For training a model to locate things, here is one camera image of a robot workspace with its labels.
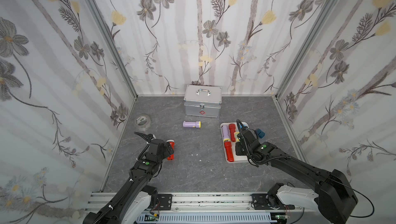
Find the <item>white plastic tray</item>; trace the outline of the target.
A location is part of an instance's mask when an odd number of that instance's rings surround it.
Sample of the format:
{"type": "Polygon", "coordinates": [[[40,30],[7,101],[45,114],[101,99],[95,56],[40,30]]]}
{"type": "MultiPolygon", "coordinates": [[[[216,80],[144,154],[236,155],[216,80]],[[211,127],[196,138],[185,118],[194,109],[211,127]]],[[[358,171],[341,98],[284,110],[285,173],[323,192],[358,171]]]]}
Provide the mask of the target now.
{"type": "Polygon", "coordinates": [[[229,164],[247,163],[247,156],[243,153],[241,155],[236,153],[236,148],[240,146],[237,123],[222,123],[220,125],[220,131],[226,162],[229,164]]]}

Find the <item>short red flashlight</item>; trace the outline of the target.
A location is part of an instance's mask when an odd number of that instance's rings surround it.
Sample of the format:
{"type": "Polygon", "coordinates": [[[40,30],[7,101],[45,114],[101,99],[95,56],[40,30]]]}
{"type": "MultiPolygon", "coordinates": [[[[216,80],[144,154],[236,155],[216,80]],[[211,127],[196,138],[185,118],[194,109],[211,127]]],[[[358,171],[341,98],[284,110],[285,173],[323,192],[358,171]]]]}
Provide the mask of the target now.
{"type": "Polygon", "coordinates": [[[235,138],[236,125],[234,123],[229,124],[229,131],[230,131],[231,141],[236,142],[236,138],[235,138]]]}

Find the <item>purple flashlight yellow rim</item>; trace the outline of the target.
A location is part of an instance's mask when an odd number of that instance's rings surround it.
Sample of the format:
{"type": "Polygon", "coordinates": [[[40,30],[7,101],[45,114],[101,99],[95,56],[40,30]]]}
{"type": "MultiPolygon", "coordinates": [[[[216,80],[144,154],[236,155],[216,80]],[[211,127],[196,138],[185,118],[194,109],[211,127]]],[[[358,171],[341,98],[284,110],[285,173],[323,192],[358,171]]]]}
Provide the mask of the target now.
{"type": "Polygon", "coordinates": [[[184,121],[183,127],[184,128],[201,128],[202,124],[200,121],[184,121]]]}

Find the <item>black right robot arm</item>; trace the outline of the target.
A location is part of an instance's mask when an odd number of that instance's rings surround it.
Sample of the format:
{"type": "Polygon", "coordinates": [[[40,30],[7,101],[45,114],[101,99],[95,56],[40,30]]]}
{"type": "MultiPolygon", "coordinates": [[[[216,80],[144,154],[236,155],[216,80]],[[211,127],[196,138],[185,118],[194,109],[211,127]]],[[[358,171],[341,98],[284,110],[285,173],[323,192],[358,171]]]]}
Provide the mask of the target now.
{"type": "Polygon", "coordinates": [[[297,205],[316,210],[332,224],[345,224],[358,203],[346,176],[339,170],[327,171],[309,165],[290,156],[276,145],[259,141],[256,131],[237,123],[239,142],[236,154],[244,155],[259,167],[272,166],[304,183],[305,189],[277,183],[268,192],[264,201],[268,207],[279,209],[297,205]]]}

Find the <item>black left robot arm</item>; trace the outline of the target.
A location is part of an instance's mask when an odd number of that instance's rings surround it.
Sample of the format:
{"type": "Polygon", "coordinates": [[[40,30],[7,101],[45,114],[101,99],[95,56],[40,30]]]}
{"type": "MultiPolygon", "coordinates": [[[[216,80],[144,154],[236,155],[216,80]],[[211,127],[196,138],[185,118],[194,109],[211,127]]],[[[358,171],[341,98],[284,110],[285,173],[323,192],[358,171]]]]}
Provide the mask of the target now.
{"type": "Polygon", "coordinates": [[[90,212],[84,218],[85,224],[122,224],[128,220],[133,223],[138,216],[147,209],[148,203],[142,204],[136,197],[148,185],[156,173],[160,171],[163,160],[174,154],[172,145],[168,141],[152,139],[147,142],[140,153],[137,162],[129,170],[129,178],[116,195],[97,213],[90,212]]]}

